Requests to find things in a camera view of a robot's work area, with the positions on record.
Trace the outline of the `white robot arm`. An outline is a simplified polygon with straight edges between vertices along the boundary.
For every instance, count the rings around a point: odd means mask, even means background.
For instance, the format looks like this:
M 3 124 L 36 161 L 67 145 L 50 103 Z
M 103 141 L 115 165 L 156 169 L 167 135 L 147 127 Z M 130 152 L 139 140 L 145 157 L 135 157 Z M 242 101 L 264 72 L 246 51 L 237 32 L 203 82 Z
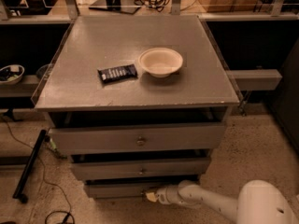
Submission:
M 234 224 L 299 224 L 298 217 L 280 190 L 262 180 L 248 182 L 237 198 L 209 191 L 189 180 L 148 189 L 146 197 L 154 203 L 189 208 L 203 204 Z

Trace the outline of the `white and yellow gripper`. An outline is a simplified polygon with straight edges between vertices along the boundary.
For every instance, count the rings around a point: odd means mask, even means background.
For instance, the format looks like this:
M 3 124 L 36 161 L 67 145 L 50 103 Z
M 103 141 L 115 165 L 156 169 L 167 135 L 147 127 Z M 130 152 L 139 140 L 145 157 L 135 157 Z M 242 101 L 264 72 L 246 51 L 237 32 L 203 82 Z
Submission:
M 146 198 L 153 203 L 165 205 L 178 204 L 180 196 L 178 195 L 178 185 L 169 185 L 148 189 L 145 192 Z

